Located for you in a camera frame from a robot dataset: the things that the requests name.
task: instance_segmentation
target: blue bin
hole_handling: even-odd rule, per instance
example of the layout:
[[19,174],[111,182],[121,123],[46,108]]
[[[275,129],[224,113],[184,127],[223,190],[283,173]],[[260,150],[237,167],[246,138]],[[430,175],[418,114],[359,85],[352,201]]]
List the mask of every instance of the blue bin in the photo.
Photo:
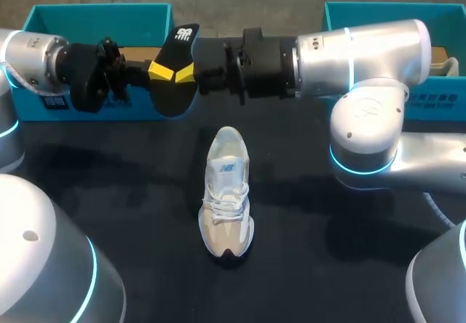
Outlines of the blue bin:
[[[110,36],[120,47],[161,47],[173,27],[170,4],[65,4],[36,5],[23,30],[63,36],[70,43],[97,44]],[[128,88],[131,101],[109,97],[99,113],[75,111],[68,95],[65,109],[47,109],[38,95],[13,89],[19,117],[23,121],[140,121],[160,120],[149,93]]]
[[[466,121],[466,9],[462,4],[325,3],[323,31],[418,19],[425,23],[433,47],[444,47],[459,62],[460,77],[430,76],[413,87],[405,117],[421,121]],[[329,100],[333,107],[338,98]]]

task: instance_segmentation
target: new balance shoe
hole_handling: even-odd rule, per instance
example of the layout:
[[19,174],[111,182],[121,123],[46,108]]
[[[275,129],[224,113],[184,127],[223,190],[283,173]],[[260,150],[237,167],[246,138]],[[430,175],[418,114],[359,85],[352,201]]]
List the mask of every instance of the new balance shoe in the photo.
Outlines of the new balance shoe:
[[240,257],[253,240],[248,177],[245,142],[235,128],[221,128],[208,153],[204,203],[198,217],[205,246],[218,258]]

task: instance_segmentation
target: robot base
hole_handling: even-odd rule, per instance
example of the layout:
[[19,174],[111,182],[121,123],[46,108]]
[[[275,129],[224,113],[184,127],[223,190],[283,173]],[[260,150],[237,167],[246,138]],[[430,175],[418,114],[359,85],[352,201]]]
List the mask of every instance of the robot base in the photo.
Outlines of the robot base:
[[0,69],[0,173],[18,168],[24,160],[24,145],[9,83]]
[[119,274],[44,192],[0,175],[0,205],[2,323],[123,322]]
[[466,222],[421,250],[406,274],[406,297],[416,323],[466,319]]

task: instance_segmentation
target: black insole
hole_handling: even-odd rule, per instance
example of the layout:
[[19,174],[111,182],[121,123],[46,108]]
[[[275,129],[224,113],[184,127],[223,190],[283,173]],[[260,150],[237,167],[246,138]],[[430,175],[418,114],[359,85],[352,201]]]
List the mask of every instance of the black insole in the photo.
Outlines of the black insole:
[[172,29],[155,59],[156,63],[175,72],[170,81],[150,82],[152,102],[163,116],[176,117],[185,113],[196,95],[197,85],[194,82],[177,84],[175,75],[194,62],[191,52],[199,29],[196,23]]

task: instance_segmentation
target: black tabletop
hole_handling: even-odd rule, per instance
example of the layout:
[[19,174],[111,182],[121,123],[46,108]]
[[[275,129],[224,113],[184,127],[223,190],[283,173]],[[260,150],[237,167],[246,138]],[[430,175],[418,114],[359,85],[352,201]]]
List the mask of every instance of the black tabletop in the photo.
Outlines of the black tabletop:
[[[248,147],[256,226],[248,256],[233,268],[212,260],[197,224],[208,148],[226,125]],[[355,192],[333,179],[317,100],[240,106],[225,92],[198,97],[178,121],[23,129],[17,174],[49,194],[115,265],[131,323],[412,322],[406,270],[446,230],[419,192]],[[466,215],[461,199],[434,197],[454,221]]]

